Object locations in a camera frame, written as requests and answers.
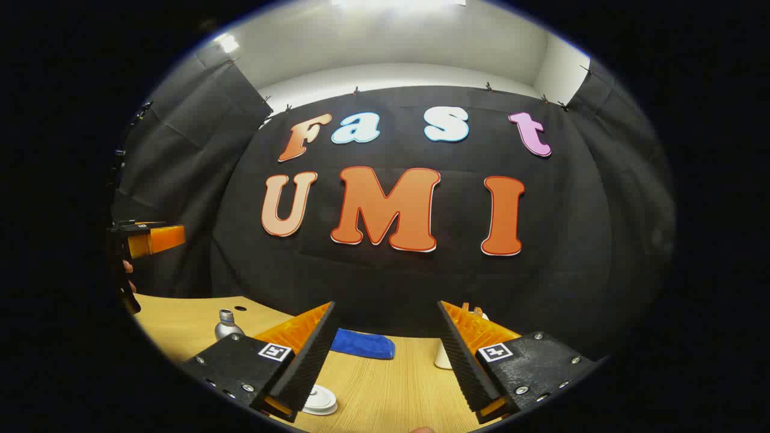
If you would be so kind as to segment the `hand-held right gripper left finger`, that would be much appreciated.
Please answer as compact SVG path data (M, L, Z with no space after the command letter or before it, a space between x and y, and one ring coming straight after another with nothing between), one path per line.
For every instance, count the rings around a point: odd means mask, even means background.
M231 334L180 366L242 407L294 422L310 397L339 327L333 301L254 337Z

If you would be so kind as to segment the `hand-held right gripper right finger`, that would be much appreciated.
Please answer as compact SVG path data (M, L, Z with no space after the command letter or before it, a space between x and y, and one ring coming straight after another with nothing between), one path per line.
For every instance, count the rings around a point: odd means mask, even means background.
M479 424L533 411L603 366L544 331L519 334L446 301L440 340Z

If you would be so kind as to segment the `white teacup lid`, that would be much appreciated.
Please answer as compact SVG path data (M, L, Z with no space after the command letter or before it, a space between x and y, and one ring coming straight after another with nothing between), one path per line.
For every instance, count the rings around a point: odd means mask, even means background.
M316 384L313 386L313 389L311 389L304 407L306 405L311 407L325 407L327 405L332 405L333 403L337 403L335 394L326 387Z

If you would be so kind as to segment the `silver water bottle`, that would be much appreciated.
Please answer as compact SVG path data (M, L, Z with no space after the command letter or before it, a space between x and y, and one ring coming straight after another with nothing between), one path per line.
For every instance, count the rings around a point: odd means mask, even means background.
M236 334L236 337L234 337L236 340L245 336L243 330L235 323L235 316L231 310L226 308L220 309L219 320L219 323L215 326L215 340L231 338L232 334Z

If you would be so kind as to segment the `cream toaster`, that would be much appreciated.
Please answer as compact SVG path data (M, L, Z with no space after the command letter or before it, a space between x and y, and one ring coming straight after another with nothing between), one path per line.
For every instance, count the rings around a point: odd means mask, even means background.
M488 320L488 317L486 313L484 313L484 320ZM442 340L439 340L439 345L436 353L436 357L434 360L435 367L441 368L443 370L452 370L453 367L451 366L450 359L448 357L448 354L446 353L445 345L443 344Z

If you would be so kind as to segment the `blue folded towel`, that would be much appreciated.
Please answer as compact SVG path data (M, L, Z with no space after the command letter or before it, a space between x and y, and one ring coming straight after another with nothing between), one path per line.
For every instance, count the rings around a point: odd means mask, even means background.
M339 328L330 348L331 351L356 357L392 360L395 343L379 334L364 334Z

